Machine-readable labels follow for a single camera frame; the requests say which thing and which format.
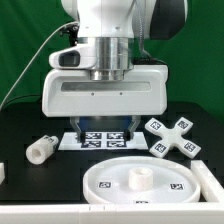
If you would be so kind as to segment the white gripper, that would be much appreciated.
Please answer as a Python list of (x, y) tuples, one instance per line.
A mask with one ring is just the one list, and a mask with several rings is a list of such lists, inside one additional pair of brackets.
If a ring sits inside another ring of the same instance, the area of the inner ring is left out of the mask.
[(160, 115), (167, 108), (167, 79), (165, 65), (135, 65), (122, 81), (92, 81), (88, 70), (54, 69), (44, 82), (42, 111), (47, 117), (71, 117), (78, 143), (86, 141), (79, 117), (126, 116), (127, 143), (141, 122), (137, 115)]

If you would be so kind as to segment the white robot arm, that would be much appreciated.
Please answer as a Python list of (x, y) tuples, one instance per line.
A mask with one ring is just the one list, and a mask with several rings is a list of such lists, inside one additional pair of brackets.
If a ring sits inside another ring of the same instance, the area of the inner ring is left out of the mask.
[(49, 56), (42, 111), (68, 117), (83, 142), (81, 117), (130, 116), (131, 139), (143, 115), (167, 107), (168, 66), (144, 41), (167, 40), (187, 20), (187, 0), (61, 0), (74, 20), (74, 45)]

